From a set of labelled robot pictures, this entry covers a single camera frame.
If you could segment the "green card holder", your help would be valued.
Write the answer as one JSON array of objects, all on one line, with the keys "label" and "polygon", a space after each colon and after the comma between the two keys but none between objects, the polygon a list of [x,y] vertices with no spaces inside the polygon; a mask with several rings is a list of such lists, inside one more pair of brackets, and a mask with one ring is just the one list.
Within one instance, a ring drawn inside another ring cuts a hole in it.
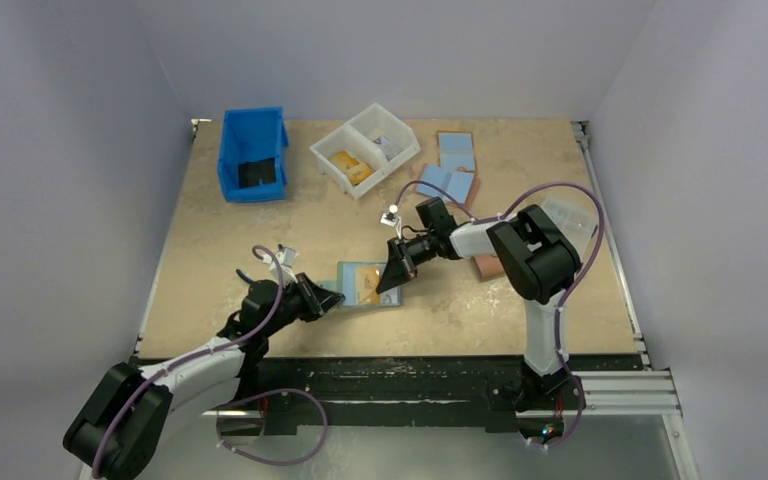
[{"label": "green card holder", "polygon": [[403,305],[400,287],[377,293],[385,264],[380,262],[340,261],[337,287],[347,308],[397,308]]}]

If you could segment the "credit card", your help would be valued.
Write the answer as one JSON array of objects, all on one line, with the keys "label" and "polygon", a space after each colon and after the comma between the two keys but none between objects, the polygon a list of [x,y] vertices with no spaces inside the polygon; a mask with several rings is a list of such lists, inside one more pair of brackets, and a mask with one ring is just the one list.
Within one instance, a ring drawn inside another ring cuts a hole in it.
[{"label": "credit card", "polygon": [[383,152],[387,161],[392,161],[403,151],[403,148],[398,143],[384,135],[374,139],[373,143]]}]

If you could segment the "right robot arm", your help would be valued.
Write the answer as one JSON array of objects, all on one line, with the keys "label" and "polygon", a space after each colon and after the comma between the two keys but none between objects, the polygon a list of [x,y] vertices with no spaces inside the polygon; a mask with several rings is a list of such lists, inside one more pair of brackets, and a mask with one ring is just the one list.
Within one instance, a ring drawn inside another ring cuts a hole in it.
[{"label": "right robot arm", "polygon": [[376,292],[414,280],[418,266],[435,258],[495,257],[524,300],[522,395],[533,406],[548,405],[569,378],[562,303],[582,268],[576,248],[538,205],[485,223],[457,223],[439,197],[420,203],[416,211],[423,229],[411,239],[398,235],[387,241],[388,259]]}]

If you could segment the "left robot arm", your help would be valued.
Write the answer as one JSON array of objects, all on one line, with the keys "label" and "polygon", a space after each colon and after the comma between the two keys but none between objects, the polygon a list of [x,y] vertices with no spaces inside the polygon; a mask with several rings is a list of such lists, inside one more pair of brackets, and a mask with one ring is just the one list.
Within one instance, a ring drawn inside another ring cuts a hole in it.
[{"label": "left robot arm", "polygon": [[64,449],[96,478],[136,478],[188,420],[225,404],[244,409],[255,402],[257,366],[271,335],[297,320],[316,321],[345,300],[304,273],[247,283],[240,308],[206,344],[162,363],[108,369],[67,428]]}]

